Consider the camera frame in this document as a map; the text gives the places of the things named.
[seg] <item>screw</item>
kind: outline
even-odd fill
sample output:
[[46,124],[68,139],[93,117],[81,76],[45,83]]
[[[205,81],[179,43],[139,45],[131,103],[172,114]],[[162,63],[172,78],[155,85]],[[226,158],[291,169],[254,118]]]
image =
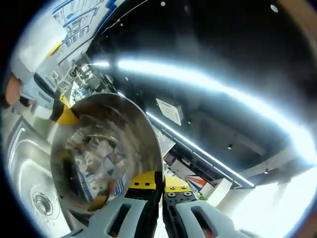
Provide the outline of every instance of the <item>screw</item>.
[[192,194],[193,194],[192,192],[185,192],[185,193],[184,193],[184,196],[189,197],[189,196],[191,196]]
[[175,197],[176,196],[176,193],[175,192],[169,192],[167,194],[168,197]]

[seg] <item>person's arm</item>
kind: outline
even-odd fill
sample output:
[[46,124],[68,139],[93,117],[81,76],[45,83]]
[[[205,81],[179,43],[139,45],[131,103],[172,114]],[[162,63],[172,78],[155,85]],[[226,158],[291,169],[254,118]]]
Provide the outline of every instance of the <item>person's arm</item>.
[[7,108],[20,99],[21,81],[12,73],[5,76],[2,93],[0,95],[0,105]]

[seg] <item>ceiling light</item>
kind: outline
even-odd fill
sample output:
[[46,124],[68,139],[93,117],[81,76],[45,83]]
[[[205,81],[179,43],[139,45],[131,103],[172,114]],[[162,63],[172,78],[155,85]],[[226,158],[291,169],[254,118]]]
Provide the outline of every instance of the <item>ceiling light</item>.
[[125,95],[123,93],[118,92],[118,95],[125,98]]
[[100,66],[100,67],[109,67],[109,63],[106,61],[103,62],[95,62],[93,63],[94,66]]
[[161,124],[162,126],[164,126],[166,129],[168,129],[169,131],[171,131],[173,134],[175,134],[177,137],[181,138],[183,141],[185,141],[187,144],[191,145],[192,147],[194,147],[196,150],[198,150],[199,152],[201,152],[202,154],[204,154],[205,156],[207,156],[208,158],[210,158],[212,161],[214,161],[216,164],[218,164],[219,166],[223,167],[224,169],[226,169],[227,171],[229,171],[230,173],[234,174],[236,177],[238,177],[239,179],[241,179],[242,181],[244,181],[245,183],[247,183],[248,185],[254,187],[255,185],[253,183],[251,183],[250,181],[248,181],[246,178],[242,177],[241,175],[239,175],[237,172],[233,171],[231,168],[229,168],[227,165],[225,165],[224,163],[222,163],[221,161],[219,161],[218,159],[216,159],[215,157],[213,157],[212,155],[208,154],[206,151],[204,151],[202,148],[200,148],[199,146],[197,146],[196,144],[194,144],[193,142],[191,142],[189,139],[185,138],[184,136],[182,136],[181,134],[179,134],[177,131],[175,131],[174,129],[172,129],[171,127],[169,127],[168,125],[166,125],[164,122],[162,122],[161,120],[159,120],[158,118],[156,118],[155,116],[153,116],[151,113],[146,112],[146,114],[152,118],[153,120],[155,120],[156,122],[158,122],[159,124]]

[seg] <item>led light strip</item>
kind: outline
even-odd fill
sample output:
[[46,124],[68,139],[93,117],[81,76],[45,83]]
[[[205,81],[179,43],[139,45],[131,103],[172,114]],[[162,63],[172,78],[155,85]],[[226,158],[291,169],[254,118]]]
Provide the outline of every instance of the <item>led light strip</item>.
[[220,169],[218,169],[217,167],[215,167],[212,163],[210,163],[209,161],[206,161],[203,157],[201,157],[199,154],[197,154],[196,152],[193,152],[194,155],[196,155],[197,157],[199,157],[201,160],[205,161],[207,164],[209,164],[211,167],[213,167],[215,170],[217,170],[220,174],[222,174],[223,176],[225,176],[227,179],[229,179],[230,181],[234,182],[235,184],[239,185],[240,187],[242,187],[242,185],[240,183],[238,183],[237,181],[235,181],[232,177],[230,177],[229,175],[225,174],[223,171],[221,171]]
[[[146,114],[152,118],[153,120],[155,120],[156,122],[158,122],[159,124],[161,124],[162,126],[164,126],[166,129],[168,129],[169,131],[171,131],[172,133],[174,133],[176,136],[178,136],[179,138],[181,138],[183,141],[185,141],[186,143],[188,143],[189,145],[191,145],[193,148],[195,148],[196,150],[198,150],[199,152],[201,152],[202,154],[206,155],[208,158],[210,158],[211,160],[213,160],[214,162],[216,162],[218,165],[220,165],[221,167],[223,167],[224,169],[226,169],[227,171],[229,171],[230,173],[232,173],[233,175],[235,175],[236,177],[238,177],[239,179],[241,179],[242,181],[246,182],[248,185],[254,187],[255,185],[253,183],[251,183],[250,181],[248,181],[246,178],[242,177],[241,175],[239,175],[237,172],[233,171],[231,168],[229,168],[227,165],[225,165],[224,163],[222,163],[221,161],[219,161],[218,159],[216,159],[215,157],[213,157],[212,155],[208,154],[206,151],[204,151],[203,149],[201,149],[200,147],[198,147],[197,145],[195,145],[193,142],[191,142],[190,140],[188,140],[187,138],[185,138],[184,136],[182,136],[181,134],[179,134],[177,131],[173,130],[171,127],[169,127],[168,125],[166,125],[164,122],[162,122],[161,120],[159,120],[158,118],[156,118],[155,116],[153,116],[151,113],[146,112]],[[204,161],[210,165],[212,165],[210,162],[208,162],[207,160],[204,159]]]
[[118,92],[118,95],[120,95],[121,97],[125,98],[125,95],[123,93]]
[[109,67],[110,64],[106,61],[102,61],[102,62],[95,62],[95,63],[90,63],[94,66],[99,66],[99,67]]

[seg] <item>wall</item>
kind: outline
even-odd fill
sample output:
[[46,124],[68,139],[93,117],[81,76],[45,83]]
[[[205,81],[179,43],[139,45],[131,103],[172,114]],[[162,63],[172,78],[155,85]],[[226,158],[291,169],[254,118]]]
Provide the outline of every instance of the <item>wall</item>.
[[200,193],[205,196],[206,198],[208,198],[212,192],[214,191],[214,186],[212,186],[210,183],[206,183],[203,188],[200,190]]
[[231,186],[232,182],[226,180],[225,178],[221,179],[221,181],[216,185],[216,187],[208,193],[208,203],[214,207],[217,206],[229,192]]
[[253,189],[231,189],[216,208],[227,216],[232,217],[234,209],[252,190]]
[[58,61],[78,59],[88,49],[106,19],[124,0],[55,0],[49,10],[67,30]]
[[236,229],[252,231],[262,237],[285,237],[297,229],[317,188],[317,168],[290,179],[251,190],[231,190],[217,206],[228,215]]

